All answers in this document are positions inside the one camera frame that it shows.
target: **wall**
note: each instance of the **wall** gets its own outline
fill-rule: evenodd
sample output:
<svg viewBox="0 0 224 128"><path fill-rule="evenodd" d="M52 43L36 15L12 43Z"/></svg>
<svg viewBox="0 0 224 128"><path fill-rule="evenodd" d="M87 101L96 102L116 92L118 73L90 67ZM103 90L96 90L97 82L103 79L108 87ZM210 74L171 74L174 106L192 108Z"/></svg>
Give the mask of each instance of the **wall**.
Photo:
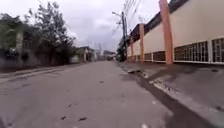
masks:
<svg viewBox="0 0 224 128"><path fill-rule="evenodd" d="M40 61L33 54L33 52L26 50L28 54L28 59L23 61L21 56L19 55L15 59L6 59L2 54L0 55L0 70L7 68L26 68L26 67L36 67L40 65Z"/></svg>
<svg viewBox="0 0 224 128"><path fill-rule="evenodd" d="M224 40L211 41L224 38L223 5L224 0L189 0L170 14L176 61L224 63ZM160 23L144 36L144 53L165 51L164 46ZM134 55L140 55L139 40L134 43Z"/></svg>
<svg viewBox="0 0 224 128"><path fill-rule="evenodd" d="M140 55L140 40L137 40L134 44L133 44L133 51L134 51L134 55Z"/></svg>
<svg viewBox="0 0 224 128"><path fill-rule="evenodd" d="M189 0L170 15L174 47L207 39L206 20L201 7L203 1Z"/></svg>
<svg viewBox="0 0 224 128"><path fill-rule="evenodd" d="M224 0L199 0L209 40L224 37Z"/></svg>
<svg viewBox="0 0 224 128"><path fill-rule="evenodd" d="M164 51L164 36L163 36L163 28L160 23L156 28L149 31L144 36L144 52L152 53L157 51Z"/></svg>
<svg viewBox="0 0 224 128"><path fill-rule="evenodd" d="M127 51L127 53L128 53L128 57L130 57L130 56L131 56L131 46L129 46L127 50L128 50L128 51Z"/></svg>

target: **building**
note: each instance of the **building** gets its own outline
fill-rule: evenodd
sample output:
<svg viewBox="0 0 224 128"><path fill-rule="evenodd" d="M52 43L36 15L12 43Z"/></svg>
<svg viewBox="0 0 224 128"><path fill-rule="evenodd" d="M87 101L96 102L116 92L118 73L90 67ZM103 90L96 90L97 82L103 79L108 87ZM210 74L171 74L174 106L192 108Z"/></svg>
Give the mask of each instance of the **building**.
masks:
<svg viewBox="0 0 224 128"><path fill-rule="evenodd" d="M95 50L89 46L76 48L79 62L92 62L95 60Z"/></svg>
<svg viewBox="0 0 224 128"><path fill-rule="evenodd" d="M160 12L131 32L130 61L224 64L223 0L160 0Z"/></svg>
<svg viewBox="0 0 224 128"><path fill-rule="evenodd" d="M103 56L104 56L104 59L106 60L113 60L116 56L116 53L112 51L104 50Z"/></svg>

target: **utility pole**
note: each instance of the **utility pole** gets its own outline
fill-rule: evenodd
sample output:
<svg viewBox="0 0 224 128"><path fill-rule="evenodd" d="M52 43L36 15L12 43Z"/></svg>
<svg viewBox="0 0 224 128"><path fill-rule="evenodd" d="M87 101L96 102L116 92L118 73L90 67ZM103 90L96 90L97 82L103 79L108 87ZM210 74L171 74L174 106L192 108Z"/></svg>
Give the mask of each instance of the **utility pole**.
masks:
<svg viewBox="0 0 224 128"><path fill-rule="evenodd" d="M122 23L122 29L123 29L123 43L125 43L125 40L126 40L126 38L127 38L127 21L126 21L126 18L125 18L125 15L124 15L124 12L122 12L121 13L121 15L120 14L117 14L117 13L115 13L115 12L112 12L112 14L114 14L114 15L117 15L117 16L119 16L120 18L121 18L121 23ZM124 50L125 50L125 53L124 53L124 55L125 55L125 57L127 58L127 43L125 43L124 44L125 46L124 46Z"/></svg>

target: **vegetation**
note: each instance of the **vegetation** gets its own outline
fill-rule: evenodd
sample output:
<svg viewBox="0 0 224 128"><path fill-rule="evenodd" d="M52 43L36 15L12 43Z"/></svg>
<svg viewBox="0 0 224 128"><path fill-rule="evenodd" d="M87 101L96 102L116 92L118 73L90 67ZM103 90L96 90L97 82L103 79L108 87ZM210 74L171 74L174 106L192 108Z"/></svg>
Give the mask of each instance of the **vegetation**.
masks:
<svg viewBox="0 0 224 128"><path fill-rule="evenodd" d="M19 16L13 18L8 14L1 14L0 18L0 47L2 49L18 48L18 34L23 33L22 59L27 59L24 51L32 51L42 64L59 65L69 63L70 57L75 54L72 45L75 37L69 37L65 21L56 2L48 3L47 7L39 5L37 12L24 16L21 21Z"/></svg>

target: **debris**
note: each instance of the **debris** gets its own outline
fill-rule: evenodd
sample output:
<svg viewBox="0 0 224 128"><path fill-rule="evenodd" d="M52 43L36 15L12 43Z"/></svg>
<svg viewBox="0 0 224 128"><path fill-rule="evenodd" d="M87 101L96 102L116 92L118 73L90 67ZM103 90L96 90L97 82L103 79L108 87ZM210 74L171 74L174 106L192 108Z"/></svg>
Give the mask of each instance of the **debris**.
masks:
<svg viewBox="0 0 224 128"><path fill-rule="evenodd" d="M72 105L73 105L73 104L71 103L71 104L68 105L68 107L72 107Z"/></svg>
<svg viewBox="0 0 224 128"><path fill-rule="evenodd" d="M143 73L143 77L144 77L145 79L148 79L148 78L149 78L149 76L148 76L146 73Z"/></svg>
<svg viewBox="0 0 224 128"><path fill-rule="evenodd" d="M61 120L65 120L66 116L61 117Z"/></svg>
<svg viewBox="0 0 224 128"><path fill-rule="evenodd" d="M155 101L153 101L153 102L152 102L152 104L153 104L153 105L156 105L156 102L155 102Z"/></svg>
<svg viewBox="0 0 224 128"><path fill-rule="evenodd" d="M124 95L124 94L121 94L121 97L122 97L122 98L125 98L125 95Z"/></svg>
<svg viewBox="0 0 224 128"><path fill-rule="evenodd" d="M135 71L128 71L128 74L135 74Z"/></svg>
<svg viewBox="0 0 224 128"><path fill-rule="evenodd" d="M137 72L137 73L141 73L142 71L141 71L141 70L136 70L135 72Z"/></svg>
<svg viewBox="0 0 224 128"><path fill-rule="evenodd" d="M12 123L8 123L8 127L7 128L12 128Z"/></svg>
<svg viewBox="0 0 224 128"><path fill-rule="evenodd" d="M23 84L23 87L29 86L30 84Z"/></svg>
<svg viewBox="0 0 224 128"><path fill-rule="evenodd" d="M84 121L86 119L87 119L87 117L79 118L79 121Z"/></svg>
<svg viewBox="0 0 224 128"><path fill-rule="evenodd" d="M168 87L167 85L165 85L165 88L167 88L167 90L168 90L168 91L170 91L170 90L171 90L171 88L170 88L170 87Z"/></svg>
<svg viewBox="0 0 224 128"><path fill-rule="evenodd" d="M212 69L212 72L218 72L218 70L217 69Z"/></svg>
<svg viewBox="0 0 224 128"><path fill-rule="evenodd" d="M149 81L149 84L154 84L154 81L153 80Z"/></svg>
<svg viewBox="0 0 224 128"><path fill-rule="evenodd" d="M150 128L146 124L142 124L141 128Z"/></svg>
<svg viewBox="0 0 224 128"><path fill-rule="evenodd" d="M215 108L220 112L224 112L224 108L221 106L216 106Z"/></svg>

